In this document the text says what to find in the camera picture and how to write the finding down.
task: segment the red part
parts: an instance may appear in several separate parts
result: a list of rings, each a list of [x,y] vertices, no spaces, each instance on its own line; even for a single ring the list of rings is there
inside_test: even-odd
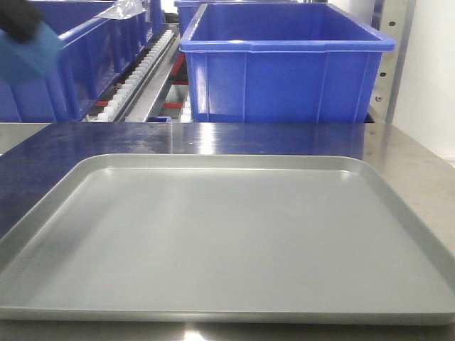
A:
[[[173,75],[173,76],[177,75],[178,71],[182,67],[184,60],[185,60],[185,55],[182,52],[180,52],[180,55],[178,55],[176,63],[173,65],[171,75]]]
[[[163,108],[166,109],[179,109],[183,106],[183,103],[164,103]]]
[[[187,80],[174,80],[173,83],[174,85],[188,85]]]

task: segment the transparent plastic sheet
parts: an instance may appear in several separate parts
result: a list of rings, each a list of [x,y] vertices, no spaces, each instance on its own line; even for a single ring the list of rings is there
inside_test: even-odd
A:
[[[97,17],[124,20],[137,16],[145,10],[142,0],[117,0],[115,4],[98,14]]]
[[[145,21],[151,23],[151,0],[142,0],[143,6],[146,8]]]

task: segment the white wall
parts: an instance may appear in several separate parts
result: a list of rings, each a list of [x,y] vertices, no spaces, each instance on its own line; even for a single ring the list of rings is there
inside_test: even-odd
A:
[[[166,13],[177,13],[177,7],[173,5],[174,0],[161,0],[161,8]]]
[[[364,22],[371,23],[375,0],[330,0],[329,2],[357,16]]]
[[[455,1],[417,0],[394,125],[455,158]]]

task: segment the blue sponge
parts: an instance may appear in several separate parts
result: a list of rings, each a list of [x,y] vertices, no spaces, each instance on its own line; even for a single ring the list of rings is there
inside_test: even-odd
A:
[[[63,42],[44,22],[35,38],[26,43],[18,43],[0,30],[0,76],[11,85],[45,77],[62,48]]]

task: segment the plastic bag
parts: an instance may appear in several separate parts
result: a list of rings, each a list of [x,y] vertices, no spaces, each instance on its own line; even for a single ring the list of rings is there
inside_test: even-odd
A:
[[[114,5],[98,14],[97,17],[124,20],[137,16],[145,10],[141,0],[117,0]]]

